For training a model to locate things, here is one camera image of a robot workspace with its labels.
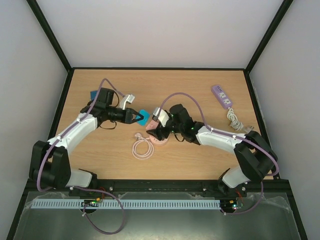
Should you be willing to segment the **pink cube socket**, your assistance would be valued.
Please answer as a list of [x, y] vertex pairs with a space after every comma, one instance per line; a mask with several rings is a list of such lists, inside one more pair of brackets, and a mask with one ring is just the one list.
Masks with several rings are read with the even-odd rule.
[[159, 122], [158, 121], [155, 121], [155, 120], [151, 120], [147, 126], [145, 127], [145, 129], [148, 131], [148, 130], [154, 130], [157, 128], [157, 126], [159, 125]]

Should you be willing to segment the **pink round socket base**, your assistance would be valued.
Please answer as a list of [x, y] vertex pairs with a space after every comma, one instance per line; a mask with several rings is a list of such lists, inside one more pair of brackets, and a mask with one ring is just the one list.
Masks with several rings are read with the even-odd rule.
[[149, 141], [154, 145], [154, 146], [164, 146], [167, 142], [168, 142], [168, 138], [164, 139], [164, 140], [158, 140], [156, 139], [154, 136], [150, 135], [149, 137]]

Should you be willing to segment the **light blue cube adapter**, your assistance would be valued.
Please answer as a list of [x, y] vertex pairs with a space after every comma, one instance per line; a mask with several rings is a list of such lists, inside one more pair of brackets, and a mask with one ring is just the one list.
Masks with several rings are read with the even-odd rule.
[[139, 120], [137, 123], [141, 126], [145, 126], [150, 118], [150, 114], [145, 109], [141, 109], [139, 114], [143, 116], [143, 119]]

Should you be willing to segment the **dark blue cube adapter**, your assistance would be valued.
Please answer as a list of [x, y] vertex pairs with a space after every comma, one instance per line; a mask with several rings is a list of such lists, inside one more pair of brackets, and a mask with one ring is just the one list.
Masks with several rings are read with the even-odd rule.
[[90, 92], [90, 100], [93, 101], [98, 96], [98, 91], [93, 90]]

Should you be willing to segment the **purple power strip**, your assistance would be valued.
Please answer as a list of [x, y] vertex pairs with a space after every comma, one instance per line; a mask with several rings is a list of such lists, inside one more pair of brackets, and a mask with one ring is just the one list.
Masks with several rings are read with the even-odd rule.
[[216, 97], [223, 109], [227, 110], [233, 106], [233, 102], [220, 85], [213, 85], [211, 87], [211, 92]]

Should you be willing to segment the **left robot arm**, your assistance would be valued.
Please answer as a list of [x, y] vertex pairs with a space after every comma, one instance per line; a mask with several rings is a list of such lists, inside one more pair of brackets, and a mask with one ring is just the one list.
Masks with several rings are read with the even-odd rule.
[[115, 93], [102, 87], [66, 129], [47, 141], [39, 140], [34, 144], [29, 177], [40, 192], [51, 188], [89, 187], [94, 174], [70, 165], [69, 156], [76, 146], [106, 121], [133, 124], [143, 120], [143, 115], [126, 106], [135, 100], [133, 94], [124, 95], [118, 105], [113, 106]]

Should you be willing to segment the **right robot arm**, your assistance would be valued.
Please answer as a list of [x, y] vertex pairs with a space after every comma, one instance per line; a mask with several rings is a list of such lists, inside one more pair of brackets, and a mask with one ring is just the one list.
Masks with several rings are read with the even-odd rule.
[[218, 191], [224, 196], [229, 196], [240, 184], [260, 183], [273, 168], [279, 168], [275, 152], [254, 130], [243, 134], [206, 126], [194, 121], [182, 104], [172, 106], [169, 111], [157, 107], [153, 116], [159, 123], [147, 133], [159, 141], [170, 134], [180, 134], [188, 143], [215, 147], [236, 156], [238, 166], [227, 169], [218, 179]]

